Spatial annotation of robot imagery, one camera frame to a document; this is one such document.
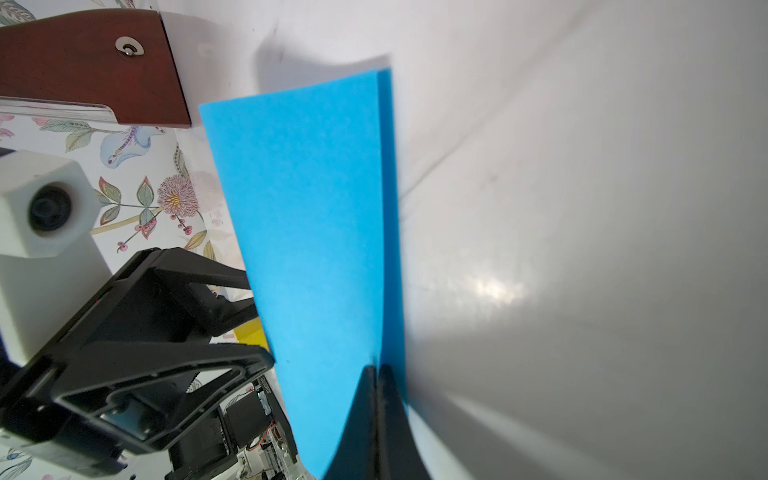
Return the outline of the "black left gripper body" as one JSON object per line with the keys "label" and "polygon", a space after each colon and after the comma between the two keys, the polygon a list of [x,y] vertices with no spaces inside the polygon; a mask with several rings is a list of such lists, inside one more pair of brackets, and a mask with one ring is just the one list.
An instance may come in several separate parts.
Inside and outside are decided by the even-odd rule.
{"label": "black left gripper body", "polygon": [[297,479],[300,459],[277,377],[268,372],[166,450],[133,453],[118,441],[42,407],[33,437],[1,427],[4,479]]}

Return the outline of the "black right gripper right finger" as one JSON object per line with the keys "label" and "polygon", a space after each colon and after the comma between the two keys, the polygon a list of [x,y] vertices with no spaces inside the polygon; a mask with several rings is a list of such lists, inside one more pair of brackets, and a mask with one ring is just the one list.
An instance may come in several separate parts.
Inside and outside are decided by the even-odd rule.
{"label": "black right gripper right finger", "polygon": [[430,480],[418,452],[394,372],[382,365],[377,379],[377,473],[385,480]]}

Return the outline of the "blue square paper sheet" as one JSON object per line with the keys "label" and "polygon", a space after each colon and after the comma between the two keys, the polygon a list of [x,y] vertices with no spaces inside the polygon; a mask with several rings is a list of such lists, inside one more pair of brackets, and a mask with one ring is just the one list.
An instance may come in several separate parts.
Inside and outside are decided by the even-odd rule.
{"label": "blue square paper sheet", "polygon": [[200,115],[300,459],[322,478],[363,370],[406,379],[391,73]]}

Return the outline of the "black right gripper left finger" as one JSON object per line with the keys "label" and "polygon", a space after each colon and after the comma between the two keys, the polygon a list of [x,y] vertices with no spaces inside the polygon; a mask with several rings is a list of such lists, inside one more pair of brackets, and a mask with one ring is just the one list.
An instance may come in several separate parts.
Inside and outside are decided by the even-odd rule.
{"label": "black right gripper left finger", "polygon": [[373,480],[377,474],[377,370],[362,370],[335,456],[325,480]]}

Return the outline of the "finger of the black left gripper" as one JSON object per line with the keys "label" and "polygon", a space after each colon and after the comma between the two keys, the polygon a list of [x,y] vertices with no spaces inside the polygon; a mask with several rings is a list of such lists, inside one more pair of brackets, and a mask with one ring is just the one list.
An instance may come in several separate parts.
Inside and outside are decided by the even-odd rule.
{"label": "finger of the black left gripper", "polygon": [[264,348],[236,343],[94,342],[23,370],[1,398],[1,427],[32,438],[29,413],[47,407],[133,453],[165,450],[273,365]]}
{"label": "finger of the black left gripper", "polygon": [[230,301],[213,286],[248,290],[246,272],[183,248],[142,250],[48,341],[202,341],[258,316],[252,298]]}

